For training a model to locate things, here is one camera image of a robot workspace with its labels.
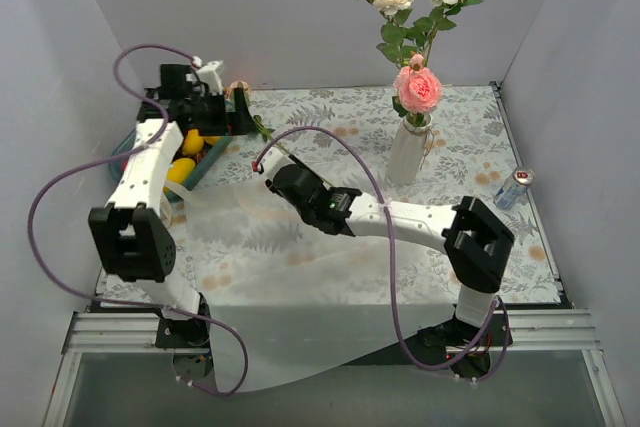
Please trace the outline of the white wrapping paper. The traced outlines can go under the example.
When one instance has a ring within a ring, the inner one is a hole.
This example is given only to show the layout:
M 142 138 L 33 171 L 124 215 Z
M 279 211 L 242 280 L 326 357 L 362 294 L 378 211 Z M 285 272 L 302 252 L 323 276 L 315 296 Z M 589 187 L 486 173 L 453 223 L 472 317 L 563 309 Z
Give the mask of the white wrapping paper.
M 199 191 L 185 216 L 223 390 L 300 380 L 452 314 L 434 279 L 438 253 L 324 234 L 258 180 Z

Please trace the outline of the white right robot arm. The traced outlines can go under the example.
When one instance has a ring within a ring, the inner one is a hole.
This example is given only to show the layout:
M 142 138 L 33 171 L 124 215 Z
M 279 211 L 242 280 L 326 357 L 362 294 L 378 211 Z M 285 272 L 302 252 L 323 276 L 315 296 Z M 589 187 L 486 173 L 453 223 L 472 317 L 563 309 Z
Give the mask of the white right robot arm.
M 329 187 L 311 169 L 291 160 L 254 166 L 266 187 L 286 200 L 303 223 L 327 235 L 394 238 L 447 256 L 461 283 L 452 320 L 454 336 L 475 344 L 489 331 L 487 315 L 500 289 L 514 244 L 511 230 L 475 197 L 453 206 L 382 204 L 358 189 Z

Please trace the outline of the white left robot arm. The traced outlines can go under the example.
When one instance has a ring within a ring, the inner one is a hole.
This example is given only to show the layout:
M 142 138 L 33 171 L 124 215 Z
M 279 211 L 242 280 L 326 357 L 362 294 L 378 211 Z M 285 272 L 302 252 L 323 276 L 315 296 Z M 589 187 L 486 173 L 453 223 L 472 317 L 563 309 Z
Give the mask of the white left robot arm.
M 206 137 L 256 131 L 239 92 L 230 102 L 218 61 L 163 64 L 160 85 L 143 96 L 136 117 L 133 155 L 105 206 L 89 213 L 102 266 L 109 275 L 145 292 L 161 312 L 179 320 L 178 334 L 193 347 L 213 333 L 201 313 L 201 296 L 175 268 L 176 243 L 161 219 L 165 182 L 190 131 Z

